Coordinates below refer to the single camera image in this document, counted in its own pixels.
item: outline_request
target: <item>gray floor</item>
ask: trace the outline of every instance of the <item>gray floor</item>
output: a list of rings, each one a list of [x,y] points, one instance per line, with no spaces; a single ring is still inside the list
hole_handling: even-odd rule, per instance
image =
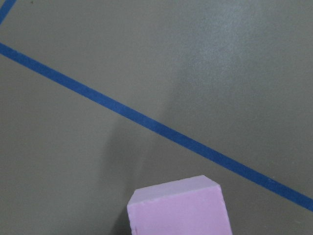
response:
[[[0,42],[313,197],[313,1],[17,1]],[[234,235],[313,213],[0,56],[2,235],[129,235],[135,188],[204,174]]]

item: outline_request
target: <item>pink block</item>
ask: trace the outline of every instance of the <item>pink block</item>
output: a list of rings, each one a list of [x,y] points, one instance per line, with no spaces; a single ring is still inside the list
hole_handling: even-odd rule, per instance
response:
[[[219,184],[204,175],[136,189],[132,235],[231,235]]]

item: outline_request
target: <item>painter's tape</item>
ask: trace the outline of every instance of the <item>painter's tape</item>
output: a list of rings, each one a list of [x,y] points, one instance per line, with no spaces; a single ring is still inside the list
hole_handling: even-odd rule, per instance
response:
[[[4,18],[7,16],[11,8],[13,7],[16,0],[5,0],[2,7],[0,8],[0,25],[2,24]]]
[[[92,101],[148,128],[159,135],[172,140],[173,142],[245,177],[248,180],[255,182],[258,185],[267,188],[268,190],[277,193],[278,195],[287,198],[288,200],[313,211],[313,199],[263,175],[246,165],[243,165],[222,153],[219,153],[202,143],[199,143],[188,136],[181,134],[172,128],[163,125],[162,123],[145,116],[138,111],[104,95],[100,92],[87,87],[86,85],[75,81],[74,79],[65,76],[64,74],[49,68],[40,62],[13,50],[12,48],[0,43],[0,53],[7,58],[24,65],[25,67],[59,83],[60,85],[71,89],[72,91],[91,99]]]

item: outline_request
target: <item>block top face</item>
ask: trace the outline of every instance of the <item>block top face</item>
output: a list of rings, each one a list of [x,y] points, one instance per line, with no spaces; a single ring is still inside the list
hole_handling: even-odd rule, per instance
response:
[[[204,175],[153,185],[136,189],[128,205],[216,186],[219,184]]]

